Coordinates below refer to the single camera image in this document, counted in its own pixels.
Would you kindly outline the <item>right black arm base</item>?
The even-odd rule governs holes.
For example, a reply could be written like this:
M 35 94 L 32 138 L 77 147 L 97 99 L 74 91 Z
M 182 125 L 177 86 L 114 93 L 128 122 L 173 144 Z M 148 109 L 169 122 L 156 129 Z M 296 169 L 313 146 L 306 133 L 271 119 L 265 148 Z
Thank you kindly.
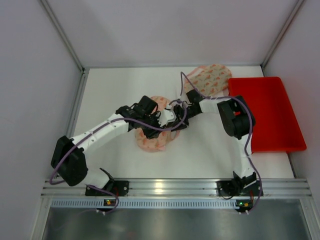
M 234 171 L 229 180 L 219 180 L 216 183 L 219 197 L 231 199 L 233 197 L 258 197 L 263 196 L 261 181 L 255 172 L 249 176 L 240 177 Z

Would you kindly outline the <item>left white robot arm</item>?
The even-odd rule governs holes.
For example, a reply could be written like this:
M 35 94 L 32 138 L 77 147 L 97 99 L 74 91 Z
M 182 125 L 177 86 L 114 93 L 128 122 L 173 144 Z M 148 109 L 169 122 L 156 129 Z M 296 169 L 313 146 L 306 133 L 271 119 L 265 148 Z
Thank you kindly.
M 133 106 L 121 106 L 92 129 L 71 138 L 64 135 L 57 140 L 51 160 L 54 174 L 70 187 L 85 184 L 103 189 L 112 181 L 112 176 L 101 167 L 92 167 L 90 155 L 135 129 L 142 129 L 147 139 L 154 139 L 164 131 L 172 115 L 170 106 L 160 109 L 148 96 L 143 96 Z

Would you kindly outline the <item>floral mesh laundry bag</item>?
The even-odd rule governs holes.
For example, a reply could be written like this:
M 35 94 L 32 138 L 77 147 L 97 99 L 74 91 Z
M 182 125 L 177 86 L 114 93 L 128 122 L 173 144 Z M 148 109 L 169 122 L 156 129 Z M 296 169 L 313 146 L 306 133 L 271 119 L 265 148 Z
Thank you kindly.
M 186 76 L 203 95 L 213 97 L 228 88 L 232 72 L 216 63 L 198 66 Z

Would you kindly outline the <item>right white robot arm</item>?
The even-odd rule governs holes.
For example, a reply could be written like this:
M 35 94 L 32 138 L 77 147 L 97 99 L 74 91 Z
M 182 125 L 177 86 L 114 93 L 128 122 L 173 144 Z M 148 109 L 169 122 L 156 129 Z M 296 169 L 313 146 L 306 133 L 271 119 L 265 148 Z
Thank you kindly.
M 256 120 L 247 103 L 241 95 L 209 97 L 198 90 L 186 94 L 189 104 L 180 100 L 173 107 L 167 106 L 165 112 L 171 118 L 165 118 L 165 128 L 173 131 L 182 130 L 189 126 L 189 119 L 204 113 L 215 113 L 220 116 L 226 134 L 236 138 L 239 159 L 235 160 L 233 181 L 239 188 L 248 188 L 260 178 L 252 162 L 251 141 Z

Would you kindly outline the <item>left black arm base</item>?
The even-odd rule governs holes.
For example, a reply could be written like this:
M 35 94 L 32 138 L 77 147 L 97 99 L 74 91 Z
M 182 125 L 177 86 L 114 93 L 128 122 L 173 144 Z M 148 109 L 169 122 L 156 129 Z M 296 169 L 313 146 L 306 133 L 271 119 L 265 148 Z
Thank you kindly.
M 129 183 L 127 180 L 110 179 L 104 187 L 88 185 L 84 195 L 87 197 L 102 197 L 113 194 L 117 197 L 124 197 L 129 192 Z

